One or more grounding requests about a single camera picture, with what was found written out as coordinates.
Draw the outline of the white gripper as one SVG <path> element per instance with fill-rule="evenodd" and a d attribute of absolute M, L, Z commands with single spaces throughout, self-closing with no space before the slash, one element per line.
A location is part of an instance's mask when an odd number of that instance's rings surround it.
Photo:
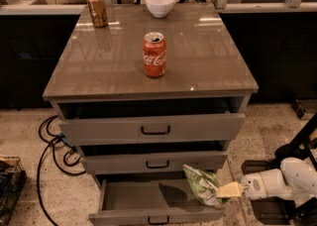
<path fill-rule="evenodd" d="M 240 197 L 245 191 L 246 198 L 250 200 L 268 198 L 269 187 L 267 181 L 267 170 L 245 174 L 241 178 L 241 183 L 233 181 L 220 186 L 216 190 L 216 196 L 220 198 Z"/>

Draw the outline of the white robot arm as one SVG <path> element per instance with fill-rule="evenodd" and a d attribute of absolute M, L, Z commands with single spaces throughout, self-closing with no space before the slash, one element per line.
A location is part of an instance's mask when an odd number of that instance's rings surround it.
<path fill-rule="evenodd" d="M 303 160 L 286 158 L 278 169 L 268 169 L 242 176 L 216 189 L 219 198 L 244 195 L 249 200 L 278 197 L 296 200 L 317 196 L 317 170 Z"/>

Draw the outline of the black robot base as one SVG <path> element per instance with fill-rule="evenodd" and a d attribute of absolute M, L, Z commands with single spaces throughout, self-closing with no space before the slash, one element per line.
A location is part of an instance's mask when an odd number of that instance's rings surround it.
<path fill-rule="evenodd" d="M 303 226 L 316 226 L 308 198 L 316 192 L 316 102 L 252 105 L 243 125 L 238 158 L 244 164 L 242 181 L 245 226 L 276 226 L 290 221 L 277 205 L 293 202 L 305 212 Z"/>

